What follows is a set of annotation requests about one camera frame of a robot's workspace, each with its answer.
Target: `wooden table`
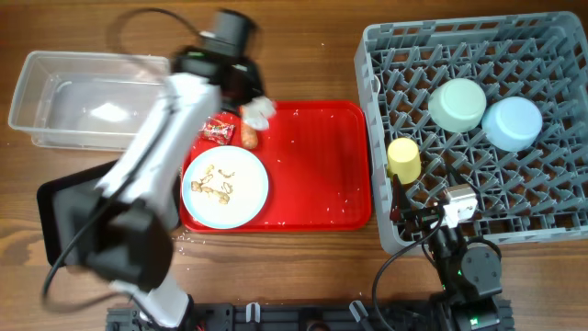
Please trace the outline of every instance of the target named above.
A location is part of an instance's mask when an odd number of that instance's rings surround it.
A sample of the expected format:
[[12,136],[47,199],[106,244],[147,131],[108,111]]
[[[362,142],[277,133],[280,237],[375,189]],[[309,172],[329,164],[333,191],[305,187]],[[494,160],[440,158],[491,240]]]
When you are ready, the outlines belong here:
[[[104,303],[78,314],[49,314],[40,286],[49,270],[35,192],[51,179],[116,159],[118,154],[42,149],[6,121],[18,74],[30,51],[108,51],[105,30],[139,6],[161,6],[205,29],[227,6],[263,27],[256,59],[276,99],[358,102],[353,57],[373,23],[571,10],[586,22],[582,1],[175,1],[24,0],[0,6],[0,330],[103,330]],[[169,55],[192,41],[181,26],[156,15],[137,18],[124,40],[132,51]],[[181,235],[180,229],[174,233]],[[368,301],[387,258],[376,221],[351,233],[184,234],[173,272],[197,302]],[[503,248],[503,296],[513,300],[519,330],[588,329],[588,242]],[[405,257],[381,281],[381,298],[425,299],[441,285],[422,257]],[[59,272],[52,294],[78,301],[107,291],[91,273]]]

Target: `plate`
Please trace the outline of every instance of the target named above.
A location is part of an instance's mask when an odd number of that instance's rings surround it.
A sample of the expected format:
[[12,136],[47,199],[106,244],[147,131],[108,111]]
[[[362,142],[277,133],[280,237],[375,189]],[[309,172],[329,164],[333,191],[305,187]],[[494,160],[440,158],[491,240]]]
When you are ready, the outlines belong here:
[[[219,196],[192,190],[192,182],[229,194],[227,204]],[[198,222],[214,229],[232,229],[251,221],[266,203],[269,181],[255,155],[235,146],[220,146],[200,154],[182,178],[182,201]]]

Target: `yellow cup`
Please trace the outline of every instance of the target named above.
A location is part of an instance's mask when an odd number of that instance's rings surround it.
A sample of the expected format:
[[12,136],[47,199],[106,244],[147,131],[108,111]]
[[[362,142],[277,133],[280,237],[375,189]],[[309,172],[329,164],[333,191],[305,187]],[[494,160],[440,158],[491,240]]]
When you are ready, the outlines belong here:
[[419,146],[408,138],[395,139],[388,146],[388,173],[398,175],[402,184],[414,182],[421,175]]

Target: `cup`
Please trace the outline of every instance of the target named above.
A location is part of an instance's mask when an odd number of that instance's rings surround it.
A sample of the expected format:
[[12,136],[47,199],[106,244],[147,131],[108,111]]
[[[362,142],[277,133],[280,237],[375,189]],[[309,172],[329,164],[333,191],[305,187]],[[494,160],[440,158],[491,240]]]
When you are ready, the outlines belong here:
[[388,146],[388,172],[398,175],[402,184],[410,184],[421,175],[419,147],[408,138],[395,139]]
[[488,141],[506,152],[519,152],[531,146],[542,126],[541,112],[523,97],[496,102],[481,120]]
[[436,89],[429,97],[431,119],[450,132],[475,128],[486,109],[486,95],[478,84],[456,78]]

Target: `orange sausage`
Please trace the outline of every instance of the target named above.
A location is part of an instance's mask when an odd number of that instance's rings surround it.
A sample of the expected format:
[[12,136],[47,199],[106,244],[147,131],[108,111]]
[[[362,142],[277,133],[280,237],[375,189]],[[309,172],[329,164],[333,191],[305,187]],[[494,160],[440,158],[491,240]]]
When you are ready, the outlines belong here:
[[246,149],[257,147],[257,131],[241,120],[241,145]]

